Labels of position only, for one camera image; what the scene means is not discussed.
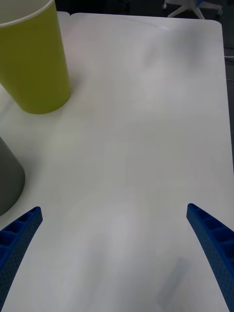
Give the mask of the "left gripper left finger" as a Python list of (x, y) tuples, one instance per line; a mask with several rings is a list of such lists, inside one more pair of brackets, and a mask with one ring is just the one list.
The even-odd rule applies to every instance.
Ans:
[(0, 231), (0, 309), (42, 221), (41, 208), (34, 207)]

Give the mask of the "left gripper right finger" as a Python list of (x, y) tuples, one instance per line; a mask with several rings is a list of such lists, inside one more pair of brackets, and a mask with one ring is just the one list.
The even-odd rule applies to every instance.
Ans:
[(190, 203), (186, 217), (208, 259), (229, 311), (234, 311), (234, 232)]

